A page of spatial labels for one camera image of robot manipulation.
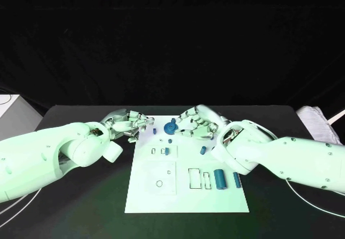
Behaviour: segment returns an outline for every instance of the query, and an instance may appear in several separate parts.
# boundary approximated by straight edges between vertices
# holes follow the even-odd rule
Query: robotic hand
[[[127,135],[135,142],[138,128],[144,131],[153,123],[153,118],[121,109],[101,122],[70,123],[0,141],[0,202],[34,192],[101,156],[114,162],[122,148],[111,140]]]
[[[211,154],[235,172],[247,175],[261,164],[278,178],[345,193],[345,146],[294,137],[277,138],[254,122],[229,122],[203,105],[187,110],[179,119],[187,116],[196,128],[174,133],[196,139],[209,139],[216,133]]]

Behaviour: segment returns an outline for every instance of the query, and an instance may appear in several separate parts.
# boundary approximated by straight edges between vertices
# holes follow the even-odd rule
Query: black backdrop
[[[345,10],[208,1],[0,9],[0,88],[53,105],[343,109]]]

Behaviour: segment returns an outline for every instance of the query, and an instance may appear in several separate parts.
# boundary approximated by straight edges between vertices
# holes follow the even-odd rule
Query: blue object
[[[200,147],[200,152],[199,152],[199,153],[200,153],[202,155],[205,155],[205,152],[206,152],[206,147],[202,146],[202,147]]]
[[[236,187],[236,188],[241,188],[242,186],[241,186],[239,176],[238,176],[238,173],[236,173],[236,172],[234,172],[234,179],[235,179],[235,187]]]
[[[174,134],[174,130],[177,129],[177,125],[176,125],[176,119],[172,118],[172,121],[169,123],[166,123],[164,125],[164,132],[172,135]]]
[[[222,169],[215,169],[213,171],[215,185],[216,189],[226,189],[225,177]]]

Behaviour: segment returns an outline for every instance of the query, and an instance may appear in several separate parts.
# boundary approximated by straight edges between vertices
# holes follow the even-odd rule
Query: black table
[[[108,112],[121,108],[147,115],[179,115],[190,106],[55,106],[37,129],[78,121],[99,121]],[[312,138],[288,106],[212,108],[232,121],[248,119],[257,122],[278,137]],[[124,214],[134,144],[127,143],[125,136],[117,140],[117,144],[124,152],[115,163],[101,158],[94,165],[73,169],[60,180],[46,186],[21,214],[0,229],[0,238],[343,237],[345,219],[310,207],[291,192],[284,180],[261,165],[247,176],[241,176],[249,213]],[[345,214],[340,208],[345,198],[340,195],[294,183],[293,187],[312,203]],[[1,223],[26,202],[19,203],[19,206],[0,216]],[[11,202],[3,203],[0,211],[10,204]]]

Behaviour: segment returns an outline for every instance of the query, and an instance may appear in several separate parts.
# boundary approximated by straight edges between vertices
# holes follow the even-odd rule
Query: white paper sheet
[[[209,153],[215,140],[200,141],[167,135],[163,127],[176,116],[153,117],[154,125],[147,126],[144,133],[140,132],[135,143],[125,213],[248,212],[242,188],[235,188],[234,171]],[[179,128],[187,128],[187,123],[185,119]],[[199,154],[202,146],[206,146],[205,155]],[[160,149],[166,147],[170,149],[169,155],[160,154]],[[199,169],[200,189],[189,188],[189,168]],[[223,170],[225,190],[215,187],[215,169]],[[209,173],[211,189],[205,189],[203,172]]]

